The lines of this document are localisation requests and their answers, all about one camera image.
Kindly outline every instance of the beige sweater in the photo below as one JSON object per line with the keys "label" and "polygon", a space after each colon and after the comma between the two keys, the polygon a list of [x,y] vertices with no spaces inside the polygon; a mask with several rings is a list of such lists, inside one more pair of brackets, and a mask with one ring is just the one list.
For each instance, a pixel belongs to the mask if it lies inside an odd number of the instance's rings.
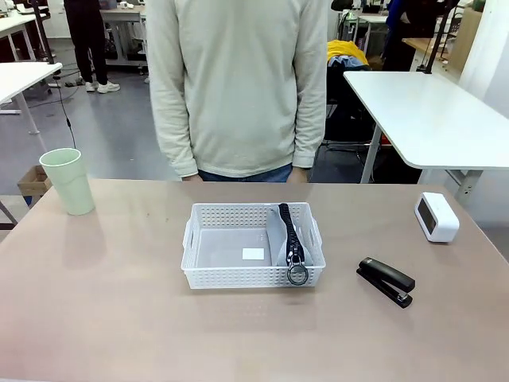
{"label": "beige sweater", "polygon": [[309,168],[324,135],[326,0],[149,0],[157,138],[178,175]]}

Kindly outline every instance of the white plastic basket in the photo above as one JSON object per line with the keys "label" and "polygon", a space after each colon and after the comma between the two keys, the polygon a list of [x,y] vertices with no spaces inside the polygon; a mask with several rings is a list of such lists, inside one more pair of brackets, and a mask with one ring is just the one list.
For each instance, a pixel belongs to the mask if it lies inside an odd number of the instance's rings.
{"label": "white plastic basket", "polygon": [[[292,287],[288,267],[273,267],[266,234],[267,211],[278,204],[194,204],[186,224],[184,271],[191,289]],[[307,267],[314,287],[325,268],[321,236],[308,203],[288,203],[302,245],[313,257]],[[263,248],[263,259],[243,259],[243,249]]]}

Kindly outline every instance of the jeans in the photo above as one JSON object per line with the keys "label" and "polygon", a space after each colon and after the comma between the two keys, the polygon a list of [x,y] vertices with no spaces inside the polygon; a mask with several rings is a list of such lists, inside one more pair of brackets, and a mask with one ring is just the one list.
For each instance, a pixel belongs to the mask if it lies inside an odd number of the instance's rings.
{"label": "jeans", "polygon": [[292,172],[292,165],[279,167],[278,169],[267,171],[266,173],[257,173],[250,177],[224,177],[214,173],[198,171],[198,174],[204,181],[247,181],[247,182],[265,182],[265,183],[286,183],[289,174]]}

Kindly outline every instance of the white wall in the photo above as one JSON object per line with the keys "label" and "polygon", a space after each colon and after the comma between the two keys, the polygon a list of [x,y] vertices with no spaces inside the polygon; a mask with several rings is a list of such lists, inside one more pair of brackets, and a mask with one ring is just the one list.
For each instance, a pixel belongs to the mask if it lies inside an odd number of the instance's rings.
{"label": "white wall", "polygon": [[71,38],[62,0],[48,0],[51,18],[44,21],[48,38]]}
{"label": "white wall", "polygon": [[[460,86],[509,118],[509,2],[488,0],[460,79]],[[453,193],[457,186],[443,172],[442,182]],[[485,171],[467,210],[484,228],[509,227],[509,171]]]}

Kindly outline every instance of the white label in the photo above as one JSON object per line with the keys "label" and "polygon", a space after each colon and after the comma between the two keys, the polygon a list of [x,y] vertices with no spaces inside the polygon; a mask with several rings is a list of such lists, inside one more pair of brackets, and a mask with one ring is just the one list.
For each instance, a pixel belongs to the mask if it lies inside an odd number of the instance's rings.
{"label": "white label", "polygon": [[265,251],[263,248],[244,248],[242,250],[242,260],[263,260]]}

